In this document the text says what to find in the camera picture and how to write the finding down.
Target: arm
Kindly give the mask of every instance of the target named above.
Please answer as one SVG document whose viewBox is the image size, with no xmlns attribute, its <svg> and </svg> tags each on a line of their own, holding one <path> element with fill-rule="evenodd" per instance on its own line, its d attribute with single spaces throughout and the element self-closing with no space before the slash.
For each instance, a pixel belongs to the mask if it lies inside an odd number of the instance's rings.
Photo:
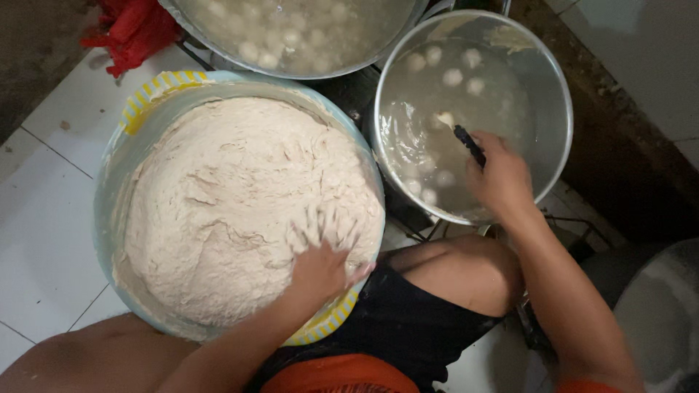
<svg viewBox="0 0 699 393">
<path fill-rule="evenodd" d="M 328 243 L 296 258 L 291 285 L 272 304 L 239 322 L 182 361 L 158 392 L 242 392 L 257 369 L 329 299 L 340 294 L 372 264 L 345 277 L 348 251 L 334 252 Z"/>
<path fill-rule="evenodd" d="M 642 380 L 614 314 L 534 204 L 527 166 L 499 137 L 476 131 L 487 163 L 471 159 L 467 180 L 519 251 L 534 313 L 559 356 L 562 378 L 588 378 L 623 392 Z"/>
</svg>

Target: thigh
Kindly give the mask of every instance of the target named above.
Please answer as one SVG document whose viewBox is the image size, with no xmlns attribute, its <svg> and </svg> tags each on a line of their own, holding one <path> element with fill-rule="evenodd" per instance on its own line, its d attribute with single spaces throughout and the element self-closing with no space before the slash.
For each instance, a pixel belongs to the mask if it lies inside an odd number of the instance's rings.
<svg viewBox="0 0 699 393">
<path fill-rule="evenodd" d="M 120 315 L 37 344 L 0 376 L 0 391 L 153 392 L 197 347 Z"/>
<path fill-rule="evenodd" d="M 416 287 L 492 317 L 506 314 L 524 291 L 515 253 L 478 235 L 407 248 L 388 263 Z"/>
</svg>

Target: hand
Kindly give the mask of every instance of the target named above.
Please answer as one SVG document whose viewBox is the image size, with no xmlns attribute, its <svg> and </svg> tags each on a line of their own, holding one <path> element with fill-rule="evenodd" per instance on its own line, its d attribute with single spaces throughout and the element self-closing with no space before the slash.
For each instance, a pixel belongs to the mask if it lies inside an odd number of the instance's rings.
<svg viewBox="0 0 699 393">
<path fill-rule="evenodd" d="M 348 278 L 345 260 L 349 253 L 349 250 L 334 251 L 325 239 L 319 248 L 310 244 L 308 250 L 296 256 L 288 291 L 323 303 L 339 296 L 371 273 L 375 266 L 375 262 L 360 265 Z"/>
<path fill-rule="evenodd" d="M 486 157 L 485 168 L 469 157 L 466 162 L 466 182 L 478 201 L 498 220 L 536 209 L 531 189 L 531 177 L 526 162 L 499 136 L 474 131 Z"/>
</svg>

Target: aluminum pot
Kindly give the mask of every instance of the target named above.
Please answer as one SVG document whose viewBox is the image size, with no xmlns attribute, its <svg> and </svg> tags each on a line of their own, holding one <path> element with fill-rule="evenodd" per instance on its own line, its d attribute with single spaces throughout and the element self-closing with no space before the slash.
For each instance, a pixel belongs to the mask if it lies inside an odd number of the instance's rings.
<svg viewBox="0 0 699 393">
<path fill-rule="evenodd" d="M 493 31 L 507 32 L 508 40 L 489 39 Z M 529 165 L 532 186 L 538 203 L 558 180 L 568 159 L 572 141 L 572 104 L 561 67 L 546 45 L 521 24 L 496 13 L 481 10 L 458 10 L 432 17 L 405 35 L 391 53 L 379 80 L 373 110 L 367 123 L 372 147 L 384 177 L 418 206 L 444 220 L 465 225 L 492 223 L 483 208 L 465 215 L 453 215 L 429 205 L 411 193 L 389 166 L 381 138 L 380 109 L 384 82 L 391 66 L 403 54 L 428 41 L 442 38 L 465 38 L 489 46 L 507 59 L 529 98 L 536 140 L 525 160 Z"/>
<path fill-rule="evenodd" d="M 306 80 L 335 78 L 336 76 L 341 76 L 351 72 L 355 72 L 370 64 L 374 64 L 379 59 L 386 57 L 391 52 L 391 49 L 393 49 L 393 47 L 397 44 L 397 42 L 399 42 L 400 39 L 417 24 L 417 22 L 420 20 L 420 17 L 422 17 L 422 14 L 425 12 L 429 0 L 415 0 L 415 4 L 412 6 L 412 11 L 410 11 L 410 15 L 408 16 L 408 19 L 405 21 L 403 28 L 401 28 L 401 30 L 396 34 L 396 36 L 393 37 L 393 39 L 391 39 L 383 48 L 377 50 L 377 52 L 374 53 L 368 59 L 365 59 L 363 62 L 360 63 L 350 64 L 345 68 L 339 69 L 337 71 L 308 75 L 297 75 L 290 71 L 287 72 L 282 70 L 264 69 L 255 63 L 246 62 L 236 53 L 231 53 L 228 50 L 224 49 L 217 42 L 217 37 L 207 36 L 206 33 L 202 30 L 201 26 L 199 26 L 195 21 L 190 19 L 187 16 L 187 14 L 182 11 L 181 7 L 178 5 L 177 0 L 158 0 L 158 2 L 160 3 L 160 5 L 163 6 L 163 8 L 165 8 L 170 13 L 170 15 L 172 15 L 175 18 L 177 23 L 180 26 L 182 26 L 182 28 L 187 30 L 194 38 L 196 38 L 202 44 L 209 47 L 209 49 L 216 52 L 225 60 L 233 62 L 234 64 L 237 64 L 246 69 L 263 73 L 269 76 L 275 76 L 277 78 Z"/>
</svg>

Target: orange shirt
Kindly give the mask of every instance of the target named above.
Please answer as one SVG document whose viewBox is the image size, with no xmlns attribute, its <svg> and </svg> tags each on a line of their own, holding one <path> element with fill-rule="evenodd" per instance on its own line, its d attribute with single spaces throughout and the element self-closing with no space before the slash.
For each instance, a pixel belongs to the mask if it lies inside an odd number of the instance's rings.
<svg viewBox="0 0 699 393">
<path fill-rule="evenodd" d="M 272 377 L 261 393 L 419 393 L 417 386 L 392 365 L 373 356 L 321 357 L 292 364 Z M 567 380 L 556 393 L 621 393 L 590 380 Z"/>
</svg>

